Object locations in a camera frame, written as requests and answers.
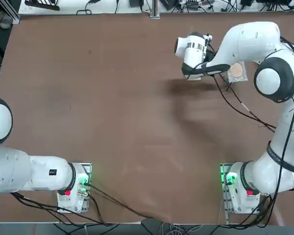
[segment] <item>cable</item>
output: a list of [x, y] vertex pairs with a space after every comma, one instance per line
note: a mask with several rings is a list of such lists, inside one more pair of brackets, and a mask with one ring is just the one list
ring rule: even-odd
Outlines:
[[[280, 37], [281, 38], [281, 41], [282, 42], [285, 42], [286, 44], [289, 45], [289, 47], [293, 50], [294, 52], [294, 46], [292, 45], [292, 43], [288, 40], [286, 40], [285, 38], [283, 38], [282, 36]], [[283, 169], [283, 162], [284, 162], [284, 156], [285, 156], [285, 152], [286, 152], [286, 149], [287, 149], [287, 146], [288, 146], [288, 143], [289, 143], [289, 139], [290, 139], [290, 136], [291, 136], [291, 133], [292, 133], [292, 129], [293, 129], [293, 125], [294, 125], [294, 111], [293, 111], [293, 116], [292, 116], [292, 119], [291, 119], [291, 123], [290, 123], [290, 127], [289, 127], [289, 131], [288, 131], [288, 134], [287, 134], [287, 137], [286, 137], [286, 140], [285, 140], [285, 144], [284, 144], [284, 147], [283, 147], [283, 152], [282, 152], [282, 156], [281, 156], [281, 164], [280, 164], [280, 170], [279, 170], [279, 177], [278, 177], [278, 182], [277, 182], [277, 186], [276, 186], [276, 189], [275, 189], [275, 193], [274, 193], [274, 197], [273, 197], [273, 201], [272, 201], [272, 207], [271, 207], [271, 211], [270, 211], [270, 214], [269, 214], [269, 217], [268, 217], [268, 220], [267, 222], [265, 223], [264, 226], [259, 226], [260, 228], [264, 228], [268, 225], [269, 221], [270, 221], [270, 218], [271, 218], [271, 215], [272, 215], [272, 212], [273, 212], [273, 207], [275, 205], [275, 201], [276, 201], [276, 198], [278, 196], [278, 192], [279, 192], [279, 187], [280, 187], [280, 182], [281, 182], [281, 176], [282, 176], [282, 169]]]
[[266, 1], [266, 3], [265, 3], [264, 7], [261, 8], [259, 11], [262, 11], [266, 6], [267, 6], [267, 1]]
[[79, 14], [79, 12], [85, 12], [86, 15], [91, 15], [92, 14], [92, 11], [87, 9], [87, 5], [91, 3], [92, 0], [88, 1], [85, 5], [85, 9], [84, 10], [78, 10], [76, 12], [76, 16]]
[[145, 215], [145, 214], [142, 214], [134, 209], [132, 209], [131, 207], [125, 205], [124, 203], [118, 201], [117, 199], [113, 198], [112, 196], [108, 195], [107, 193], [105, 193], [104, 191], [100, 190], [99, 188], [89, 184], [89, 183], [84, 183], [85, 186], [89, 186], [89, 187], [92, 187], [93, 189], [97, 190], [98, 192], [102, 193], [103, 195], [105, 195], [106, 197], [108, 197], [109, 199], [111, 199], [113, 202], [115, 202], [116, 204], [128, 209], [129, 211], [141, 216], [141, 217], [144, 217], [144, 218], [148, 218], [148, 219], [153, 219], [153, 217], [150, 217], [148, 215]]
[[[88, 228], [88, 227], [97, 226], [97, 225], [101, 225], [101, 224], [90, 224], [90, 225], [87, 225], [86, 227]], [[74, 230], [70, 231], [70, 233], [72, 234], [72, 233], [74, 233], [74, 232], [76, 232], [78, 230], [81, 230], [83, 228], [84, 228], [84, 226], [80, 227], [80, 228], [77, 228], [77, 229], [74, 229]]]
[[[213, 51], [213, 53], [214, 54], [216, 54], [216, 51], [214, 50], [214, 48], [211, 46], [211, 44], [208, 44], [208, 46], [211, 48], [211, 50]], [[222, 78], [222, 80], [227, 84], [228, 82], [223, 78], [223, 76], [219, 73], [219, 76]], [[273, 126], [273, 125], [270, 125], [270, 124], [268, 124], [268, 123], [266, 123], [266, 122], [263, 122], [260, 118], [258, 118], [250, 109], [248, 109], [247, 107], [246, 107], [246, 105], [244, 105], [243, 104], [243, 102], [239, 99], [239, 97], [236, 95], [236, 93], [234, 92], [234, 90], [232, 89], [232, 87], [231, 86], [228, 86], [228, 89], [230, 89], [231, 90], [231, 92], [234, 94], [234, 96], [236, 97], [236, 99], [242, 104], [242, 106], [252, 115], [252, 116], [254, 116], [254, 117], [251, 117], [251, 116], [249, 116], [249, 115], [246, 115], [246, 114], [244, 114], [244, 113], [242, 113], [241, 111], [239, 111], [239, 110], [237, 110], [236, 108], [234, 108], [234, 106], [233, 105], [231, 105], [228, 101], [227, 101], [227, 99], [225, 98], [225, 96], [223, 95], [223, 92], [221, 91], [221, 89], [220, 89], [220, 87], [219, 87], [219, 85], [218, 85], [218, 83], [217, 83], [217, 81], [216, 81], [216, 79], [215, 79], [215, 82], [216, 82], [216, 85], [217, 85], [217, 87], [218, 87], [218, 89], [219, 89], [219, 92], [221, 93], [221, 95], [222, 95], [222, 97], [223, 97], [223, 99], [225, 100], [225, 102], [232, 108], [232, 109], [234, 109], [236, 112], [238, 112], [239, 114], [242, 114], [243, 116], [245, 116], [245, 117], [247, 117], [247, 118], [250, 118], [250, 119], [252, 119], [252, 120], [255, 120], [255, 121], [257, 121], [257, 122], [259, 122], [259, 123], [261, 123], [261, 124], [263, 124], [265, 127], [267, 127], [269, 130], [271, 130], [272, 132], [274, 132], [274, 130], [272, 130], [271, 128], [276, 128], [275, 126]]]
[[201, 6], [198, 6], [198, 9], [202, 9], [202, 10], [204, 10], [204, 12], [207, 12], [203, 7], [201, 7]]
[[[67, 217], [66, 215], [64, 215], [63, 213], [60, 213], [58, 211], [55, 211], [53, 209], [47, 209], [47, 208], [44, 208], [43, 206], [34, 206], [34, 205], [31, 205], [31, 204], [28, 204], [28, 203], [25, 203], [23, 201], [21, 201], [21, 199], [16, 195], [16, 194], [19, 194], [19, 193], [12, 193], [12, 195], [23, 205], [25, 206], [28, 206], [28, 207], [32, 207], [32, 208], [37, 208], [37, 209], [40, 209], [40, 210], [46, 210], [47, 212], [49, 212], [53, 217], [55, 217], [56, 219], [58, 219], [61, 223], [65, 224], [65, 225], [74, 225], [76, 227], [82, 227], [82, 225], [77, 225], [77, 224], [74, 224], [73, 222], [71, 222]], [[53, 213], [51, 212], [54, 212], [54, 213], [57, 213], [57, 214], [60, 214], [61, 216], [65, 217], [68, 221], [69, 221], [69, 224], [63, 222], [58, 216], [54, 215]]]
[[116, 10], [114, 11], [114, 14], [116, 14], [116, 13], [117, 13], [118, 6], [119, 6], [119, 0], [117, 0], [117, 7], [116, 7]]
[[72, 235], [71, 233], [65, 231], [64, 229], [60, 228], [58, 225], [53, 224], [54, 226], [56, 226], [59, 230], [61, 230], [62, 232], [64, 232], [66, 235]]
[[228, 1], [225, 1], [225, 0], [218, 0], [218, 1], [223, 1], [223, 2], [225, 2], [225, 3], [227, 3], [227, 4], [229, 4], [229, 5], [231, 6], [231, 9], [233, 9], [233, 11], [235, 11], [235, 7], [230, 3], [231, 0], [228, 0]]
[[212, 12], [214, 12], [214, 6], [210, 3], [209, 0], [207, 0], [208, 4], [210, 5], [210, 9], [212, 9]]
[[95, 206], [96, 206], [96, 209], [97, 209], [97, 212], [98, 212], [98, 217], [99, 217], [99, 220], [101, 221], [101, 223], [105, 226], [111, 226], [111, 224], [106, 224], [101, 216], [101, 213], [100, 213], [100, 210], [99, 210], [99, 206], [98, 206], [98, 203], [97, 201], [95, 200], [95, 198], [91, 195], [91, 194], [88, 194], [89, 198], [94, 202]]
[[[83, 216], [83, 215], [81, 215], [81, 214], [79, 214], [79, 213], [76, 213], [76, 212], [74, 212], [74, 211], [68, 210], [68, 209], [66, 209], [66, 208], [62, 208], [62, 207], [58, 207], [58, 206], [51, 206], [51, 205], [46, 205], [46, 204], [43, 204], [43, 203], [39, 203], [39, 202], [36, 202], [36, 201], [30, 200], [30, 199], [28, 199], [28, 198], [25, 198], [23, 195], [21, 195], [21, 194], [19, 194], [19, 193], [18, 193], [18, 195], [20, 195], [21, 198], [20, 198], [20, 197], [19, 197], [19, 198], [16, 197], [14, 194], [12, 194], [12, 195], [13, 195], [16, 199], [18, 199], [18, 201], [19, 201], [20, 203], [22, 203], [22, 204], [24, 204], [24, 205], [26, 205], [26, 206], [29, 206], [29, 207], [34, 207], [34, 208], [38, 208], [38, 209], [41, 209], [41, 210], [53, 211], [53, 212], [59, 213], [59, 214], [61, 214], [62, 216], [64, 216], [62, 213], [60, 213], [60, 212], [58, 212], [58, 211], [55, 211], [55, 210], [52, 210], [52, 209], [48, 209], [48, 208], [45, 208], [45, 207], [55, 208], [55, 209], [57, 209], [57, 210], [67, 211], [67, 212], [73, 213], [73, 214], [75, 214], [75, 215], [77, 215], [77, 216], [79, 216], [79, 217], [81, 217], [81, 218], [88, 219], [88, 220], [90, 220], [90, 221], [92, 221], [92, 222], [95, 222], [95, 223], [99, 223], [99, 224], [101, 224], [99, 221], [96, 221], [96, 220], [94, 220], [94, 219], [92, 219], [92, 218], [89, 218], [89, 217]], [[44, 207], [44, 208], [40, 208], [40, 207], [36, 207], [36, 206], [30, 205], [30, 204], [27, 204], [27, 203], [25, 203], [25, 202], [23, 202], [23, 201], [21, 201], [21, 200], [24, 200], [24, 201], [27, 201], [27, 202], [30, 202], [30, 203], [33, 203], [33, 204], [39, 205], [40, 207]]]
[[228, 89], [230, 89], [231, 90], [231, 92], [234, 94], [234, 96], [236, 97], [236, 99], [243, 105], [243, 107], [244, 108], [246, 108], [246, 110], [251, 114], [251, 115], [253, 115], [256, 119], [257, 119], [257, 121], [258, 122], [260, 122], [260, 123], [262, 123], [266, 128], [268, 128], [269, 130], [271, 130], [272, 132], [274, 132], [274, 130], [272, 130], [270, 127], [272, 127], [272, 128], [276, 128], [275, 126], [273, 126], [273, 125], [270, 125], [270, 124], [268, 124], [268, 123], [266, 123], [266, 122], [263, 122], [263, 121], [261, 121], [261, 119], [260, 118], [258, 118], [251, 110], [249, 110], [244, 104], [243, 104], [243, 102], [239, 99], [239, 97], [236, 95], [236, 93], [234, 92], [234, 90], [232, 89], [232, 87], [227, 83], [227, 81], [223, 78], [223, 76], [221, 75], [221, 74], [219, 74], [220, 75], [220, 77], [222, 78], [222, 80], [228, 85]]
[[111, 229], [109, 229], [109, 230], [107, 230], [107, 231], [105, 231], [105, 232], [101, 233], [100, 235], [107, 234], [108, 232], [110, 232], [110, 231], [114, 230], [115, 228], [117, 228], [119, 225], [120, 225], [120, 224], [117, 224], [117, 225], [116, 225], [116, 226], [114, 226], [113, 228], [111, 228]]
[[146, 2], [147, 2], [147, 5], [148, 5], [149, 10], [152, 11], [152, 10], [151, 10], [151, 7], [150, 7], [150, 5], [149, 5], [148, 0], [146, 0]]
[[146, 225], [145, 224], [143, 224], [142, 222], [141, 222], [141, 225], [143, 226], [143, 228], [150, 234], [150, 235], [153, 235], [153, 233], [146, 227]]

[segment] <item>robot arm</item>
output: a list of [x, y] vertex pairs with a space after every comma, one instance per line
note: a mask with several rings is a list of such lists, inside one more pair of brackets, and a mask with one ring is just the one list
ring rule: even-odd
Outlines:
[[[12, 113], [0, 99], [0, 144], [12, 130]], [[81, 212], [89, 175], [79, 163], [68, 163], [54, 156], [29, 156], [25, 152], [0, 146], [0, 193], [17, 191], [57, 191], [58, 206]]]
[[[257, 161], [234, 163], [230, 169], [231, 175], [236, 176], [234, 182], [228, 182], [234, 212], [251, 213], [259, 204], [260, 193], [274, 193], [277, 187], [279, 161], [294, 110], [294, 52], [280, 41], [279, 28], [271, 22], [232, 27], [214, 58], [208, 61], [202, 59], [203, 52], [208, 54], [206, 41], [203, 52], [185, 47], [185, 41], [192, 43], [194, 37], [179, 38], [175, 46], [175, 54], [184, 59], [182, 72], [186, 78], [198, 79], [227, 71], [239, 61], [254, 61], [259, 64], [254, 75], [256, 90], [276, 103], [284, 103], [272, 141], [263, 155]], [[294, 124], [284, 162], [279, 192], [294, 189]]]
[[232, 27], [213, 60], [204, 62], [211, 38], [209, 35], [192, 33], [187, 38], [176, 40], [174, 52], [184, 59], [182, 72], [188, 79], [227, 71], [239, 61], [260, 63], [270, 53], [280, 49], [280, 30], [272, 22], [245, 23]]

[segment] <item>gray floor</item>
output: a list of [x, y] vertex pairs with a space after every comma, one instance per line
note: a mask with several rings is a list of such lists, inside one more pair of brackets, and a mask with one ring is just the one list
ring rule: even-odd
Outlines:
[[[153, 235], [159, 234], [159, 226], [161, 224], [160, 221], [156, 220], [146, 220], [144, 221], [146, 227], [152, 232]], [[190, 235], [209, 235], [210, 232], [214, 229], [214, 225], [204, 225], [197, 232], [189, 233]], [[62, 225], [66, 231], [71, 231], [74, 229], [73, 226], [65, 226]], [[93, 226], [87, 229], [89, 235], [99, 235], [109, 228], [106, 228], [102, 225]], [[0, 235], [63, 235], [64, 232], [57, 229], [53, 224], [0, 224]], [[85, 235], [86, 232], [84, 229], [76, 231], [73, 235]], [[121, 224], [115, 230], [107, 233], [108, 235], [150, 235], [141, 225], [129, 225], [129, 224]], [[233, 229], [218, 229], [214, 235], [294, 235], [294, 228], [286, 228], [286, 227], [276, 227], [276, 226], [268, 226], [265, 229], [260, 229], [257, 227], [249, 228], [243, 231], [237, 231]]]

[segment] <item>white casing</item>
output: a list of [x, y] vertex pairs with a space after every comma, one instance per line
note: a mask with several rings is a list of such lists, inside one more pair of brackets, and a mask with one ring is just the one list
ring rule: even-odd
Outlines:
[[261, 70], [256, 78], [256, 86], [263, 94], [273, 94], [280, 87], [280, 76], [273, 69]]
[[186, 45], [189, 42], [189, 37], [177, 38], [177, 45], [175, 55], [181, 59], [184, 59]]
[[[185, 41], [179, 47], [179, 57], [183, 55], [182, 45], [185, 45]], [[251, 22], [239, 24], [230, 28], [226, 33], [214, 59], [208, 63], [202, 63], [197, 66], [197, 69], [222, 64], [231, 66], [240, 61], [254, 61], [259, 64], [270, 53], [279, 50], [280, 45], [280, 30], [276, 23]], [[184, 54], [184, 62], [185, 60], [194, 60], [193, 63], [188, 64], [192, 68], [203, 61], [200, 56], [185, 58], [186, 56]], [[223, 71], [215, 70], [208, 72], [208, 74], [220, 72]], [[189, 76], [189, 80], [198, 80], [204, 75], [202, 73], [193, 74]]]
[[12, 128], [12, 115], [10, 110], [0, 104], [0, 140], [5, 138]]
[[[72, 179], [72, 170], [63, 158], [51, 156], [30, 156], [31, 174], [21, 190], [60, 190], [66, 188]], [[49, 171], [56, 170], [56, 175]]]
[[188, 39], [189, 41], [187, 42], [187, 44], [190, 44], [191, 46], [186, 46], [184, 63], [194, 68], [205, 59], [207, 47], [205, 47], [205, 38], [190, 35], [188, 36]]
[[25, 152], [0, 146], [0, 193], [19, 191], [30, 174], [29, 156]]
[[[243, 163], [234, 163], [231, 166], [231, 172], [236, 172], [237, 179], [240, 178], [240, 170]], [[229, 193], [231, 195], [234, 213], [250, 214], [258, 206], [260, 194], [248, 195], [244, 189], [241, 180], [236, 180], [234, 184], [228, 185]]]
[[[81, 179], [87, 180], [89, 182], [89, 176], [85, 172], [85, 169], [81, 164], [73, 163], [73, 166], [76, 170], [76, 178], [73, 189], [71, 190], [70, 195], [60, 195], [57, 194], [58, 198], [58, 207], [66, 208], [76, 213], [82, 212], [82, 206], [84, 202], [84, 195], [79, 194], [79, 189], [83, 188], [83, 186], [79, 183]], [[68, 211], [58, 210], [61, 213], [68, 213]]]

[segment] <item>sticker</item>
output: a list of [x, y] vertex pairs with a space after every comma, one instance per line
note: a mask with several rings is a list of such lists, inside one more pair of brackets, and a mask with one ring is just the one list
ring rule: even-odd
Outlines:
[[49, 170], [49, 175], [57, 175], [57, 170], [56, 169], [50, 169]]

